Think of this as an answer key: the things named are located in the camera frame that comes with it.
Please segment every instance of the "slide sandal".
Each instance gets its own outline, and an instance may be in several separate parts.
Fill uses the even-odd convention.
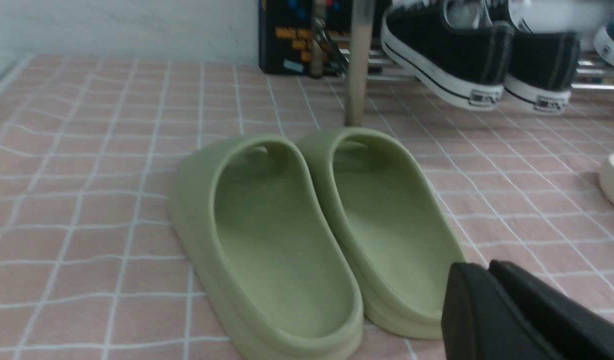
[[[186,158],[170,216],[223,329],[249,360],[340,360],[362,298],[298,148],[234,137]]]
[[[614,360],[614,324],[528,271],[493,260],[489,272],[542,336],[569,360]]]
[[[451,265],[442,333],[447,360],[568,359],[524,318],[496,278],[476,264]]]
[[[465,258],[416,160],[370,129],[321,131],[297,145],[365,314],[398,335],[440,338],[449,267]]]

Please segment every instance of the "metal shoe rack bar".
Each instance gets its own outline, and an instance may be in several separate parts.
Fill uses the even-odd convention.
[[[345,126],[361,126],[367,82],[412,82],[411,75],[369,74],[368,69],[398,69],[372,38],[376,0],[354,0],[350,37],[331,37],[327,33],[327,0],[313,0],[311,75],[324,73],[325,54],[334,71],[346,80]],[[578,62],[574,89],[614,91],[614,84],[592,84],[585,79],[614,79],[614,68],[596,53],[585,53]]]

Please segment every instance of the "white grout line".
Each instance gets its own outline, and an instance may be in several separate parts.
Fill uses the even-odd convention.
[[[269,96],[271,96],[271,101],[273,103],[273,111],[275,111],[275,121],[278,123],[278,128],[280,129],[280,135],[284,136],[284,130],[282,129],[282,123],[280,121],[280,112],[278,112],[278,104],[275,102],[275,96],[273,96],[273,88],[271,86],[271,79],[267,76],[267,87],[269,88]]]
[[[416,352],[414,351],[414,347],[411,345],[411,339],[408,337],[403,337],[405,340],[405,345],[407,346],[407,350],[409,351],[409,355],[411,356],[411,360],[418,360]]]
[[[193,318],[193,266],[191,262],[189,262],[188,268],[185,313],[185,346],[183,348],[183,360],[189,360],[189,339],[191,338],[191,324]]]
[[[245,135],[245,125],[242,116],[242,106],[240,105],[240,87],[238,86],[238,71],[236,70],[236,65],[233,66],[233,80],[234,80],[234,88],[236,91],[236,104],[238,108],[238,121],[240,125],[240,134]]]
[[[311,119],[313,119],[313,123],[316,125],[316,129],[320,130],[318,118],[316,118],[316,114],[313,112],[313,108],[311,107],[311,101],[309,100],[309,96],[307,96],[307,91],[305,91],[304,86],[302,86],[302,81],[300,80],[300,77],[298,77],[298,85],[300,86],[302,95],[304,95],[304,99],[307,102],[307,108],[309,109],[309,114],[311,114]]]
[[[42,91],[51,84],[51,82],[53,82],[53,80],[55,78],[57,78],[58,76],[60,76],[65,67],[67,66],[67,64],[69,63],[70,58],[66,57],[65,59],[62,60],[60,66],[58,66],[58,68],[55,69],[54,73],[45,80],[45,82],[37,87],[37,89],[35,91],[33,91],[32,93],[28,94],[28,96],[25,97],[25,100],[12,112],[12,114],[9,116],[9,118],[5,121],[5,123],[3,123],[3,125],[0,126],[0,142],[2,141],[2,139],[5,137],[5,134],[7,133],[7,126],[6,124],[8,124],[12,119],[18,119],[20,117],[20,114],[22,112],[22,110],[28,105],[28,103],[33,100],[33,98],[35,98],[35,96],[38,96],[39,94],[42,93]],[[31,175],[29,178],[31,178],[31,182],[29,183],[29,185],[26,188],[26,191],[29,191],[30,189],[32,189],[32,183],[34,182],[34,180],[37,180],[37,177],[39,176],[39,174],[41,174],[41,167],[39,167],[38,169],[36,169],[35,173],[33,175]],[[7,226],[11,226],[16,218],[16,207],[20,205],[20,200],[16,201],[13,203],[12,205],[12,210],[11,210],[11,214],[9,215],[9,219],[7,220],[7,224],[5,225],[5,227]],[[0,239],[2,238],[4,233],[4,230],[0,230]]]
[[[143,342],[138,344],[113,344],[109,347],[104,346],[103,344],[95,344],[95,343],[72,343],[72,344],[39,344],[39,345],[28,345],[23,346],[22,348],[17,347],[0,347],[0,353],[9,353],[11,351],[15,351],[17,349],[21,349],[21,351],[56,351],[56,350],[72,350],[72,349],[101,349],[105,350],[109,348],[109,350],[133,350],[133,349],[146,349],[151,347],[160,347],[160,346],[170,346],[176,344],[183,344],[185,342],[184,338],[156,341],[156,342]],[[225,336],[195,336],[189,339],[189,342],[193,343],[213,343],[213,342],[230,342],[228,337]]]
[[[399,99],[400,99],[400,97],[399,97],[399,96],[396,94],[396,92],[395,92],[395,91],[394,91],[393,93],[394,93],[394,95],[395,95],[397,98],[399,98]],[[423,95],[425,96],[426,100],[427,100],[429,103],[431,103],[431,104],[433,105],[433,107],[435,107],[435,108],[438,110],[438,112],[440,112],[441,114],[443,114],[443,116],[445,117],[446,121],[448,121],[448,123],[450,123],[450,124],[451,124],[451,125],[452,125],[452,126],[453,126],[453,127],[454,127],[454,128],[455,128],[455,129],[456,129],[458,132],[459,132],[459,133],[460,133],[460,135],[461,135],[461,136],[462,136],[464,139],[466,139],[466,141],[467,141],[467,142],[469,142],[469,143],[471,144],[471,146],[474,146],[474,147],[475,147],[475,148],[478,150],[478,148],[476,147],[476,144],[475,144],[475,143],[473,143],[473,141],[471,141],[471,139],[469,139],[468,137],[466,137],[466,136],[464,135],[464,133],[462,133],[462,131],[461,131],[461,130],[460,130],[458,127],[457,127],[457,126],[455,126],[455,124],[454,124],[454,123],[451,121],[451,119],[450,119],[448,116],[446,116],[446,115],[444,114],[444,112],[443,112],[442,110],[440,110],[440,109],[439,109],[439,107],[437,107],[437,105],[436,105],[436,104],[435,104],[433,101],[431,101],[431,100],[428,98],[428,96],[426,95],[426,93],[424,93],[424,92],[423,92]],[[423,128],[423,129],[424,129],[426,132],[427,132],[427,133],[428,133],[428,135],[429,135],[430,137],[432,137],[432,139],[434,139],[434,137],[433,137],[432,133],[430,133],[430,132],[427,130],[426,126],[425,126],[423,123],[421,123],[421,121],[418,121],[418,124],[419,124],[419,125],[420,125],[420,126],[421,126],[421,127],[422,127],[422,128]],[[440,146],[440,148],[442,148],[442,149],[444,150],[443,146],[442,146],[440,143],[438,143],[438,146]],[[487,157],[487,159],[489,160],[489,162],[491,162],[491,164],[492,164],[494,167],[496,167],[496,168],[497,168],[497,170],[500,170],[500,169],[499,169],[499,168],[496,166],[496,164],[494,164],[494,162],[492,162],[492,161],[491,161],[491,159],[489,159],[488,157]],[[460,170],[460,169],[458,168],[457,164],[455,164],[455,162],[453,162],[453,159],[449,158],[449,161],[450,161],[450,162],[453,164],[453,166],[455,166],[455,167],[456,167],[458,170]],[[494,213],[496,216],[499,216],[499,214],[498,214],[498,212],[496,211],[496,209],[495,209],[494,207],[492,207],[491,203],[489,203],[489,200],[487,200],[487,197],[486,197],[486,196],[484,196],[484,194],[482,194],[482,193],[480,192],[480,190],[479,190],[479,189],[478,189],[478,187],[476,186],[476,183],[475,183],[475,182],[473,182],[473,180],[471,180],[471,178],[469,178],[469,177],[468,177],[466,174],[464,174],[464,173],[463,173],[462,175],[463,175],[465,178],[467,178],[467,180],[468,180],[468,181],[471,183],[471,185],[472,185],[472,186],[473,186],[473,187],[476,189],[476,192],[478,192],[478,194],[480,194],[480,197],[481,197],[482,201],[484,201],[484,202],[485,202],[485,204],[486,204],[486,205],[487,205],[487,206],[488,206],[488,207],[491,209],[491,211],[492,211],[492,212],[493,212],[493,213]],[[510,180],[510,179],[508,179],[508,177],[506,177],[506,175],[503,175],[503,176],[505,176],[506,180],[507,180],[509,183],[511,183],[511,184],[512,184],[512,185],[513,185],[513,186],[514,186],[514,187],[515,187],[515,188],[516,188],[516,189],[519,191],[519,188],[518,188],[518,187],[517,187],[515,184],[513,184],[513,182],[511,182],[511,180]],[[525,250],[526,250],[528,253],[530,253],[530,254],[531,254],[531,256],[533,257],[533,259],[536,261],[536,263],[537,263],[538,265],[540,265],[540,267],[542,268],[542,270],[543,270],[545,273],[548,273],[548,271],[547,271],[547,267],[544,265],[544,263],[542,263],[542,261],[540,260],[540,258],[538,258],[538,256],[537,256],[537,255],[535,255],[535,253],[533,253],[533,251],[532,251],[532,250],[531,250],[531,249],[530,249],[530,248],[529,248],[529,247],[528,247],[528,246],[527,246],[527,245],[524,243],[523,239],[521,239],[521,237],[520,237],[519,235],[517,235],[517,233],[516,233],[516,232],[515,232],[515,231],[514,231],[514,230],[513,230],[513,229],[512,229],[510,226],[509,226],[509,224],[508,224],[508,223],[506,223],[506,221],[501,221],[501,223],[503,224],[503,226],[505,226],[505,228],[506,228],[506,229],[507,229],[507,230],[508,230],[508,231],[509,231],[509,232],[510,232],[512,235],[514,235],[514,237],[516,237],[516,239],[517,239],[517,240],[520,242],[520,244],[523,246],[523,248],[524,248],[524,249],[525,249]],[[554,281],[554,284],[558,285],[558,288],[560,289],[560,291],[561,291],[563,294],[567,294],[567,292],[565,291],[565,289],[564,289],[564,288],[563,288],[563,287],[562,287],[560,284],[558,284],[558,283],[557,283],[557,282],[556,282],[556,281],[555,281],[555,280],[554,280],[554,279],[553,279],[551,276],[549,276],[549,278],[550,278],[552,281]]]
[[[97,64],[96,64],[96,68],[92,71],[92,73],[94,74],[96,71],[98,71],[99,69],[102,68],[102,65],[104,63],[104,59],[99,59]],[[90,84],[92,80],[92,75],[88,75],[85,78],[85,83],[83,85],[83,87],[87,88]],[[69,119],[73,119],[74,115],[76,114],[76,111],[78,110],[78,105],[80,103],[80,101],[82,100],[82,98],[85,96],[85,92],[80,91],[78,92],[78,95],[76,96],[76,103],[74,105],[72,105],[71,109],[69,110],[69,115],[67,116]],[[62,125],[60,125],[60,127],[58,128],[58,133],[56,135],[56,137],[53,140],[53,144],[51,144],[51,148],[49,149],[47,156],[42,160],[42,163],[40,164],[39,168],[38,168],[38,173],[41,174],[44,172],[44,169],[46,168],[47,164],[49,164],[49,160],[51,159],[51,154],[55,152],[56,148],[58,147],[58,144],[60,143],[60,135],[61,135],[61,131],[69,124],[68,121],[64,122]],[[32,190],[35,185],[37,184],[39,180],[39,177],[35,176],[31,182],[28,185],[28,190]],[[80,218],[80,208],[82,205],[82,198],[83,196],[79,195],[78,199],[76,200],[76,210],[74,210],[72,216],[71,216],[71,220],[69,222],[69,230],[67,230],[67,233],[65,234],[65,237],[62,241],[62,246],[60,247],[60,253],[58,254],[58,260],[63,260],[64,256],[67,253],[67,249],[69,248],[69,242],[71,241],[71,235],[73,234],[73,226],[75,226],[78,222],[78,219]],[[12,209],[12,222],[15,221],[14,219],[17,217],[17,205],[14,205],[13,209]],[[49,274],[49,279],[47,280],[47,283],[44,286],[44,290],[42,291],[42,296],[40,298],[40,301],[38,303],[37,306],[35,306],[35,309],[33,310],[33,313],[31,315],[31,317],[29,318],[29,321],[27,322],[26,326],[25,326],[25,330],[23,331],[22,336],[20,337],[17,349],[14,353],[14,360],[19,360],[20,356],[21,356],[21,347],[23,347],[29,336],[31,335],[31,332],[33,330],[33,326],[35,326],[35,321],[38,319],[38,316],[40,315],[40,312],[42,310],[42,308],[44,307],[45,303],[47,302],[48,298],[49,298],[49,294],[51,293],[51,290],[53,289],[53,284],[56,281],[56,278],[58,278],[58,270],[60,269],[60,264],[54,264],[53,267],[51,267],[51,274]]]
[[[0,77],[0,96],[9,88],[9,85],[11,85],[12,82],[18,78],[20,73],[28,68],[28,64],[32,59],[32,54],[25,54],[22,55],[20,59],[15,59],[12,66],[8,66],[8,68],[5,70],[5,74]]]
[[[122,294],[120,294],[119,296],[121,298],[136,298],[136,297],[184,297],[184,298],[189,298],[189,297],[203,297],[205,296],[205,292],[203,291],[196,291],[196,292],[191,292],[191,294],[188,294],[187,292],[167,292],[167,291],[143,291],[143,292],[124,292]],[[89,299],[92,297],[109,297],[109,298],[113,298],[115,296],[114,292],[86,292],[84,294],[79,294],[79,295],[75,295],[75,296],[68,296],[68,297],[61,297],[61,298],[54,298],[51,300],[47,300],[44,302],[44,305],[49,305],[49,304],[62,304],[62,303],[69,303],[71,301],[78,301],[78,300],[83,300],[83,299]],[[15,302],[15,303],[0,303],[0,310],[2,309],[15,309],[15,308],[29,308],[32,306],[37,306],[40,303],[38,302],[34,302],[31,301],[29,302]]]
[[[12,259],[12,260],[0,260],[0,266],[7,265],[42,265],[42,264],[60,264],[62,265],[78,265],[78,264],[92,264],[101,260],[122,260],[125,257],[122,255],[106,254],[88,257],[85,259],[76,260],[27,260],[27,259]],[[171,261],[171,260],[185,260],[186,256],[151,256],[151,255],[134,255],[128,256],[129,260],[150,260],[150,261]]]
[[[171,62],[168,61],[167,71],[165,72],[165,79],[163,80],[161,84],[162,87],[161,87],[160,102],[159,102],[161,105],[165,103],[165,99],[167,97],[167,89],[169,88],[170,71],[171,71]],[[158,108],[158,114],[156,116],[156,119],[157,119],[156,126],[154,126],[153,128],[153,135],[152,135],[151,143],[149,144],[149,153],[147,153],[147,162],[145,164],[146,170],[143,172],[142,178],[140,179],[140,185],[138,185],[138,192],[143,191],[145,183],[147,182],[147,173],[149,173],[149,169],[151,168],[153,153],[156,148],[156,141],[158,139],[158,130],[160,129],[160,121],[162,119],[162,110],[163,110],[162,107]],[[133,218],[131,219],[131,226],[129,227],[129,231],[127,234],[127,242],[124,248],[124,259],[122,260],[120,273],[118,275],[118,281],[115,287],[115,296],[113,297],[112,305],[110,307],[111,310],[110,310],[109,320],[107,324],[106,337],[105,337],[105,348],[103,349],[102,360],[107,360],[108,354],[109,354],[108,350],[112,343],[113,324],[115,322],[115,312],[118,308],[118,301],[120,297],[118,295],[120,294],[122,290],[122,285],[124,283],[124,276],[127,271],[127,265],[128,265],[127,257],[129,256],[131,252],[131,246],[133,244],[133,239],[135,237],[135,228],[136,228],[136,224],[138,223],[138,217],[140,215],[140,205],[141,204],[142,204],[142,197],[138,196],[136,199],[134,208],[133,208]]]
[[[476,116],[475,114],[473,114],[473,115],[474,115],[474,116],[475,116],[475,117],[476,117],[478,120],[480,120],[480,121],[481,121],[481,122],[482,122],[484,125],[488,126],[488,125],[487,125],[487,124],[486,124],[484,121],[482,121],[482,119],[480,119],[480,117]],[[508,120],[508,121],[510,121],[510,122],[511,122],[513,125],[517,126],[517,125],[516,125],[516,123],[515,123],[514,121],[512,121],[512,120],[511,120],[510,118],[508,118],[507,116],[505,116],[505,117],[506,117],[506,118],[507,118],[507,120]],[[571,202],[571,203],[574,205],[574,207],[576,207],[576,208],[577,208],[577,209],[578,209],[578,210],[581,212],[581,215],[582,215],[582,216],[585,216],[587,219],[589,219],[590,221],[592,221],[593,223],[595,223],[595,224],[596,224],[596,225],[597,225],[597,226],[598,226],[598,227],[599,227],[599,228],[600,228],[602,231],[604,231],[604,233],[606,233],[606,235],[608,235],[608,237],[610,237],[611,239],[613,239],[613,240],[614,240],[614,236],[613,236],[613,235],[612,235],[612,234],[611,234],[611,233],[610,233],[608,230],[606,230],[606,228],[604,228],[604,227],[603,227],[603,226],[602,226],[602,225],[601,225],[599,222],[597,222],[597,220],[596,220],[596,219],[594,219],[594,218],[593,218],[591,215],[589,215],[589,214],[588,214],[588,212],[585,212],[585,211],[584,211],[584,210],[583,210],[583,209],[582,209],[582,208],[581,208],[581,207],[580,207],[580,206],[579,206],[577,203],[575,203],[574,201],[572,201],[572,199],[571,199],[571,198],[569,198],[569,196],[567,196],[567,194],[565,194],[565,193],[563,193],[562,191],[560,191],[560,189],[559,189],[557,186],[555,186],[555,184],[553,184],[553,182],[551,182],[551,180],[549,180],[549,178],[548,178],[548,177],[544,176],[544,174],[540,173],[540,171],[537,171],[537,169],[535,169],[535,167],[533,167],[533,165],[532,165],[532,164],[530,164],[530,162],[528,162],[528,161],[527,161],[527,160],[526,160],[526,159],[525,159],[525,158],[524,158],[522,155],[520,155],[520,154],[519,154],[519,153],[518,153],[516,150],[514,150],[514,148],[512,148],[512,147],[511,147],[511,146],[510,146],[508,143],[506,143],[506,142],[504,141],[504,139],[503,139],[503,138],[502,138],[502,137],[501,137],[499,134],[497,134],[497,132],[495,132],[495,131],[494,131],[494,134],[495,134],[497,137],[499,137],[499,138],[500,138],[500,139],[503,141],[503,143],[504,143],[504,144],[505,144],[505,145],[506,145],[506,146],[507,146],[507,147],[508,147],[510,150],[512,150],[514,153],[516,153],[516,155],[517,155],[517,156],[518,156],[518,157],[519,157],[519,158],[520,158],[522,161],[524,161],[524,162],[525,162],[525,163],[526,163],[526,164],[527,164],[529,167],[531,167],[531,168],[532,168],[532,169],[535,171],[535,173],[536,173],[536,174],[540,175],[540,177],[541,177],[541,178],[543,178],[544,180],[546,180],[546,181],[547,181],[547,182],[548,182],[548,183],[549,183],[549,184],[550,184],[552,187],[555,187],[555,189],[557,189],[557,190],[560,192],[560,194],[562,194],[562,196],[564,196],[565,198],[567,198],[567,200],[569,200],[569,201],[570,201],[570,202]],[[548,148],[546,148],[546,146],[544,146],[542,143],[540,143],[540,142],[538,142],[538,143],[539,143],[539,144],[540,144],[540,146],[542,146],[542,147],[543,147],[543,148],[544,148],[546,151],[549,151],[550,153],[552,153],[552,152],[551,152],[551,150],[549,150]],[[524,194],[524,192],[522,192],[520,189],[518,189],[518,191],[520,191],[520,192],[521,192],[521,194],[523,194],[523,196],[524,196],[524,198],[526,199],[526,201],[528,201],[528,202],[529,202],[529,204],[530,204],[530,205],[531,205],[533,208],[535,208],[535,210],[536,210],[536,211],[537,211],[537,212],[538,212],[538,213],[539,213],[539,214],[542,216],[542,218],[543,218],[543,219],[544,219],[544,220],[545,220],[545,221],[546,221],[546,222],[547,222],[547,223],[548,223],[548,224],[549,224],[549,225],[550,225],[552,228],[554,228],[554,229],[555,229],[555,230],[558,232],[558,234],[560,234],[560,235],[563,237],[563,239],[567,240],[567,243],[568,243],[568,244],[569,244],[569,245],[570,245],[570,246],[571,246],[571,247],[574,249],[574,251],[576,251],[576,253],[577,253],[577,254],[578,254],[578,255],[579,255],[581,258],[583,258],[583,260],[585,260],[585,262],[586,262],[586,263],[587,263],[587,264],[588,264],[588,265],[589,265],[589,266],[590,266],[590,267],[591,267],[591,268],[592,268],[592,269],[593,269],[593,270],[594,270],[594,271],[595,271],[595,272],[596,272],[596,273],[597,273],[597,274],[598,274],[598,275],[599,275],[599,276],[602,278],[602,280],[603,280],[603,281],[604,281],[604,282],[605,282],[605,283],[606,283],[606,284],[607,284],[607,285],[608,285],[608,286],[609,286],[609,287],[610,287],[610,288],[613,290],[613,292],[614,292],[614,285],[611,283],[611,281],[609,281],[609,280],[608,280],[606,277],[604,277],[604,276],[601,274],[601,272],[599,272],[599,271],[598,271],[598,269],[595,267],[595,265],[594,265],[594,264],[593,264],[593,263],[592,263],[590,260],[588,260],[588,258],[587,258],[587,257],[586,257],[586,256],[583,254],[583,252],[582,252],[582,251],[580,251],[580,249],[579,249],[577,246],[575,246],[575,244],[574,244],[574,243],[572,243],[572,242],[569,240],[569,238],[568,238],[568,237],[566,237],[566,236],[565,236],[565,235],[564,235],[564,234],[563,234],[563,233],[562,233],[562,232],[561,232],[561,231],[560,231],[560,230],[559,230],[559,229],[558,229],[558,228],[557,228],[555,225],[553,225],[553,223],[551,223],[551,221],[549,220],[549,218],[548,218],[547,216],[545,216],[544,214],[542,214],[542,212],[540,212],[540,210],[538,209],[538,207],[537,207],[537,206],[535,206],[535,205],[533,204],[533,201],[532,201],[532,200],[531,200],[531,199],[530,199],[528,196],[526,196],[526,194]]]

